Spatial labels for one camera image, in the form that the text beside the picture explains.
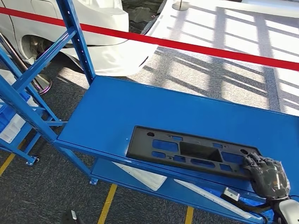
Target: robotic hand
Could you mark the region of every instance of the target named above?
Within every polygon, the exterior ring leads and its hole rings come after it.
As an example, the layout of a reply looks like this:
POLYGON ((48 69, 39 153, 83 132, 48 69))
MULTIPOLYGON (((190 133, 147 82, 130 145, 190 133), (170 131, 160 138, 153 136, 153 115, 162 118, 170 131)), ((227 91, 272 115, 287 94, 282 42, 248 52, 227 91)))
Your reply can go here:
POLYGON ((269 201, 288 197, 290 184, 279 161, 250 153, 243 168, 251 173, 251 186, 260 197, 269 201))
POLYGON ((288 196, 291 187, 280 161, 251 153, 244 159, 243 168, 251 173, 254 191, 273 210, 274 222, 299 223, 299 203, 288 196))

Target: metal bracket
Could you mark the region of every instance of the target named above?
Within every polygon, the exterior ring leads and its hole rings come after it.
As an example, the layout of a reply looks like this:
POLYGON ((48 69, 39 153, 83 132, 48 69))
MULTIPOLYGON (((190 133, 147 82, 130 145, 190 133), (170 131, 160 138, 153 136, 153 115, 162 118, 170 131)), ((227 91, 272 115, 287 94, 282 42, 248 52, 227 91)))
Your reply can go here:
POLYGON ((99 179, 91 178, 91 181, 89 181, 89 183, 92 185, 97 185, 98 180, 99 179))
POLYGON ((26 165, 33 166, 33 164, 38 159, 37 156, 30 156, 32 160, 27 161, 26 165))

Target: car bumper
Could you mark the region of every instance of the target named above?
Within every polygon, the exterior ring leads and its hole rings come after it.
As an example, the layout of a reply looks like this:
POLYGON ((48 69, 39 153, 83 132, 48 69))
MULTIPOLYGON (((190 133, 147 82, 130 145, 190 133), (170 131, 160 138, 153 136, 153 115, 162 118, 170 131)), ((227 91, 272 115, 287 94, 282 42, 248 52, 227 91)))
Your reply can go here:
MULTIPOLYGON (((146 34, 162 38, 171 10, 171 0, 167 0, 159 17, 146 34)), ((120 44, 109 46, 88 47, 96 74, 102 76, 130 76, 141 70, 150 60, 158 45, 126 40, 120 44)), ((62 49, 79 66, 74 48, 62 49)))

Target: lower shelf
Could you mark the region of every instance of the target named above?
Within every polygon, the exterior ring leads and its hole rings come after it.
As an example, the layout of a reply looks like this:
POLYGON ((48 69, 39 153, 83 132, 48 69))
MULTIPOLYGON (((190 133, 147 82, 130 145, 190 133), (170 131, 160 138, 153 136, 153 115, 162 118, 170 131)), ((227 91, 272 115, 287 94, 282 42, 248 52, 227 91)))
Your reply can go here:
POLYGON ((94 165, 92 176, 107 182, 125 186, 130 189, 141 191, 146 194, 162 197, 171 201, 202 209, 221 216, 233 218, 245 223, 262 223, 262 220, 254 218, 245 219, 239 216, 229 209, 226 209, 205 197, 201 196, 171 178, 167 178, 159 190, 153 191, 141 182, 119 168, 118 166, 106 160, 97 159, 94 165))

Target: robotic arm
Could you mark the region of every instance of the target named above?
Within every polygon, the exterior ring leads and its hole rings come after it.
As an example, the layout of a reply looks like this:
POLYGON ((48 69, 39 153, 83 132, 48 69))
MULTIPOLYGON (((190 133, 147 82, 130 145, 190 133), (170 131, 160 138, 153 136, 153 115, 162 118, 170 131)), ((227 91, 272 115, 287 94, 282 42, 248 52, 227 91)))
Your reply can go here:
POLYGON ((299 203, 289 197, 290 184, 281 162, 251 153, 244 159, 243 168, 250 172, 254 191, 267 202, 249 206, 239 201, 237 193, 227 193, 227 189, 221 195, 223 199, 248 212, 273 209, 273 221, 277 224, 299 224, 299 203))

